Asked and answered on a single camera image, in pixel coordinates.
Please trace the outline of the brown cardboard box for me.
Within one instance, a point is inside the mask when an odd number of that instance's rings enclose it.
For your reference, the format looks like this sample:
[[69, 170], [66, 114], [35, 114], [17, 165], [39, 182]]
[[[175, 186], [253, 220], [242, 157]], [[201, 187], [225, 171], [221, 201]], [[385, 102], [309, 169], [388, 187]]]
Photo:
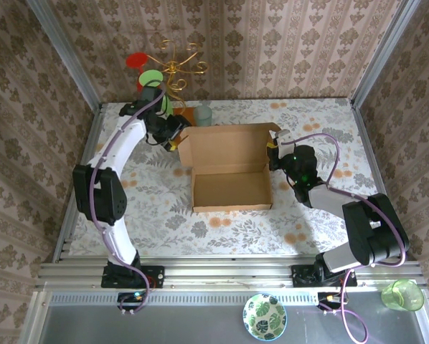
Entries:
[[185, 128], [177, 150], [191, 169], [193, 211], [271, 209], [267, 147], [279, 130], [275, 123]]

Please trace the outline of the frosted plastic tumbler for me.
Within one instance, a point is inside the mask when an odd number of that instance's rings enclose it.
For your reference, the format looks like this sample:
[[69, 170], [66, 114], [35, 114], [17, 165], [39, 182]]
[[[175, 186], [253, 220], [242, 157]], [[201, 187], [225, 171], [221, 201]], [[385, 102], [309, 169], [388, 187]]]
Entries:
[[198, 127], [212, 125], [212, 109], [207, 105], [199, 105], [194, 109], [194, 120]]

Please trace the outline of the green wine glass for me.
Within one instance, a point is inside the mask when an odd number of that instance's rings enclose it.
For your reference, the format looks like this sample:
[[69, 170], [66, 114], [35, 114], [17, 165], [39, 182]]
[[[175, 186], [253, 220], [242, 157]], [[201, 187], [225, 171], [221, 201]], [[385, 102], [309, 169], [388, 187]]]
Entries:
[[[146, 70], [138, 77], [138, 85], [141, 89], [144, 87], [153, 87], [161, 91], [161, 85], [164, 80], [163, 73], [158, 70]], [[174, 109], [167, 94], [162, 98], [161, 112], [165, 115], [173, 115]]]

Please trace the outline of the red wine glass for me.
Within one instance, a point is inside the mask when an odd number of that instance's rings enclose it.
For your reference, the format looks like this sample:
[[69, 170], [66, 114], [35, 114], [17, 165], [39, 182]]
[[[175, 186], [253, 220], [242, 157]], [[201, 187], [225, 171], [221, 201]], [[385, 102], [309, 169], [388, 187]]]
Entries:
[[139, 82], [139, 77], [143, 73], [143, 67], [148, 62], [149, 56], [144, 52], [135, 52], [126, 58], [126, 66], [130, 69], [137, 70], [136, 89], [138, 92], [142, 90], [142, 85]]

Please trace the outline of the floral tablecloth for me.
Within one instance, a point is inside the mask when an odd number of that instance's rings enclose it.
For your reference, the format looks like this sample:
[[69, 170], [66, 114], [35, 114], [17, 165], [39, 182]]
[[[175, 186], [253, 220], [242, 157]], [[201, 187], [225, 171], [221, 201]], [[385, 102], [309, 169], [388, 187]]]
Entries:
[[[334, 188], [378, 191], [351, 104], [344, 98], [212, 100], [215, 125], [275, 123], [316, 151], [318, 172]], [[195, 213], [191, 171], [175, 152], [140, 142], [121, 174], [126, 228], [141, 256], [310, 254], [347, 241], [344, 221], [298, 203], [280, 171], [271, 174], [267, 211]]]

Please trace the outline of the small black controller board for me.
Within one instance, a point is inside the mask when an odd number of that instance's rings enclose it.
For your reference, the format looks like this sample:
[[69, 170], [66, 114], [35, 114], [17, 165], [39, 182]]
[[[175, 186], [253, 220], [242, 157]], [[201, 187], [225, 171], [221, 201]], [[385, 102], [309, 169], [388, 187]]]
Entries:
[[341, 304], [341, 294], [334, 292], [319, 292], [318, 293], [319, 302], [322, 303], [334, 303]]
[[118, 294], [117, 302], [123, 303], [142, 303], [143, 292], [121, 292]]

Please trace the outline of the leaf pattern bowl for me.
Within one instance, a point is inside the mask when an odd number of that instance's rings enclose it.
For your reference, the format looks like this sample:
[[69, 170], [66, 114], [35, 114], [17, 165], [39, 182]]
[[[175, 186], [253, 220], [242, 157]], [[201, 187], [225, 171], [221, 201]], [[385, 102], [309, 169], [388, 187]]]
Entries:
[[242, 311], [245, 329], [257, 340], [277, 340], [287, 326], [287, 313], [279, 299], [271, 294], [250, 297]]

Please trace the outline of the green transparent plastic cup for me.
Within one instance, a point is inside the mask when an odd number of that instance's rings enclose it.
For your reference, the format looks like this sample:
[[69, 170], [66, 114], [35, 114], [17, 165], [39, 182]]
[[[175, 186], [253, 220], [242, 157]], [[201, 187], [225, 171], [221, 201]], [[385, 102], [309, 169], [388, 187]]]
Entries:
[[383, 304], [391, 310], [416, 312], [420, 310], [425, 298], [418, 285], [408, 279], [399, 279], [381, 293]]

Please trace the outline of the grey metal shelf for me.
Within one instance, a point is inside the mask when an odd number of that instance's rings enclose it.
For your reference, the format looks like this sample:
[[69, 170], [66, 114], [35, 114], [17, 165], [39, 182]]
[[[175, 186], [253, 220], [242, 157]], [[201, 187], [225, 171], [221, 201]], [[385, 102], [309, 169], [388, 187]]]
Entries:
[[136, 315], [118, 309], [114, 292], [37, 292], [18, 344], [429, 344], [429, 299], [417, 312], [391, 310], [374, 290], [349, 293], [349, 329], [338, 315], [294, 305], [282, 336], [263, 342], [250, 335], [242, 311], [246, 292], [155, 292]]

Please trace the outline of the aluminium side rail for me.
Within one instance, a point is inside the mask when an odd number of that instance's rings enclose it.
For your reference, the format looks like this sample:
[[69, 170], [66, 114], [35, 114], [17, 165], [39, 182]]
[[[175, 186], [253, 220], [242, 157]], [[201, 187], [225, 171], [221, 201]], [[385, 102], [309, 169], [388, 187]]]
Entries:
[[[80, 159], [80, 164], [85, 164], [95, 155], [96, 145], [98, 143], [98, 139], [100, 136], [103, 119], [104, 119], [103, 104], [100, 104], [99, 108], [94, 112], [92, 125], [90, 127], [88, 139], [86, 141], [85, 148], [82, 153], [82, 157]], [[75, 230], [77, 218], [78, 218], [78, 210], [77, 210], [77, 204], [75, 200], [75, 192], [72, 191], [72, 193], [70, 194], [70, 199], [65, 212], [65, 217], [63, 219], [63, 223], [60, 229], [60, 235], [57, 240], [54, 254], [52, 256], [52, 263], [58, 263], [61, 260], [63, 245], [70, 238], [73, 231]]]
[[349, 246], [356, 260], [363, 266], [378, 264], [399, 267], [406, 260], [409, 239], [387, 197], [380, 166], [375, 157], [361, 110], [354, 109], [354, 118], [359, 129], [374, 184], [379, 193], [363, 198], [352, 193], [355, 201], [343, 206]]

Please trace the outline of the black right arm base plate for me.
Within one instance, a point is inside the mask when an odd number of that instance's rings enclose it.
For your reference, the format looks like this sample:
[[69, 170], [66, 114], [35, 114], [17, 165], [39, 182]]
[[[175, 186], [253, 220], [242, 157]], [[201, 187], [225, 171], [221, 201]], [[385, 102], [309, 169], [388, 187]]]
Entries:
[[330, 272], [320, 264], [296, 264], [291, 266], [294, 287], [341, 287], [347, 270]]

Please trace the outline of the aluminium frame post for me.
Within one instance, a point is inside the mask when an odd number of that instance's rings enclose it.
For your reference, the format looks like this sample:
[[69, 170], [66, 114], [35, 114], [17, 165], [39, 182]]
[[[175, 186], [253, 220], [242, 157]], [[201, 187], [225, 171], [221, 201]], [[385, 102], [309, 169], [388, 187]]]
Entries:
[[377, 46], [359, 85], [352, 96], [354, 109], [360, 109], [374, 86], [388, 59], [397, 46], [411, 18], [417, 11], [421, 0], [401, 0], [389, 26]]
[[99, 110], [102, 101], [95, 91], [86, 69], [82, 66], [74, 45], [62, 28], [62, 22], [51, 9], [48, 0], [27, 0], [27, 3], [75, 81], [86, 103], [93, 111]]

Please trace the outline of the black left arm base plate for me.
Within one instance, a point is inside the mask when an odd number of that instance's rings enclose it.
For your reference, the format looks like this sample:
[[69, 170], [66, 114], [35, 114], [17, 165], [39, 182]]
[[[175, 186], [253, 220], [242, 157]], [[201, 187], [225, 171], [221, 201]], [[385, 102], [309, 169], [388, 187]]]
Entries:
[[[150, 288], [161, 289], [164, 284], [165, 271], [163, 266], [142, 265], [141, 271], [146, 275]], [[124, 266], [108, 264], [103, 269], [102, 288], [145, 289], [143, 277]]]

